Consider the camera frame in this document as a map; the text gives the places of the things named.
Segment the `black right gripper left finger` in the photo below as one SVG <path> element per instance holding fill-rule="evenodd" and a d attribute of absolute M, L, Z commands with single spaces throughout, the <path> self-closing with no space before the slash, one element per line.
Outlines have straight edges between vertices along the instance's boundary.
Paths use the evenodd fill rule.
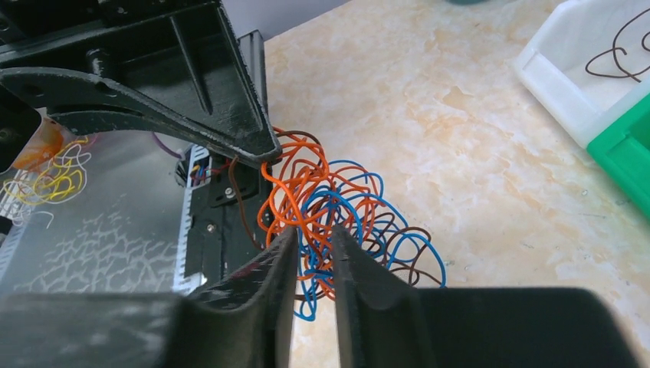
<path fill-rule="evenodd" d="M 288 365 L 297 231 L 225 280 L 174 293 L 19 294 L 1 300 L 3 367 Z"/>

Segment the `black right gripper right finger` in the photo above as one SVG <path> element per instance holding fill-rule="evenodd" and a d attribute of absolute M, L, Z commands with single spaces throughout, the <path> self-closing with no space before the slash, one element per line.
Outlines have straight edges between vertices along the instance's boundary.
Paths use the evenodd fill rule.
<path fill-rule="evenodd" d="M 416 288 L 332 237 L 343 367 L 638 367 L 612 312 L 573 287 Z"/>

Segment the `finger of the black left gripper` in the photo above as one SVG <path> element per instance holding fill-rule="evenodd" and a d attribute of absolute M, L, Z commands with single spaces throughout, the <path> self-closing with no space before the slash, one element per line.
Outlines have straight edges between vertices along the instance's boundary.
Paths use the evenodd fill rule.
<path fill-rule="evenodd" d="M 199 122 L 233 91 L 240 73 L 265 112 L 219 1 L 3 1 L 1 71 L 10 67 L 95 74 Z M 40 109 L 52 118 L 1 86 L 2 152 L 26 146 Z"/>
<path fill-rule="evenodd" d="M 28 106 L 45 107 L 60 125 L 80 135 L 117 130 L 163 133 L 249 166 L 277 159 L 280 144 L 247 76 L 237 73 L 233 91 L 217 99 L 199 122 L 114 80 L 56 67 L 10 67 L 1 86 Z"/>

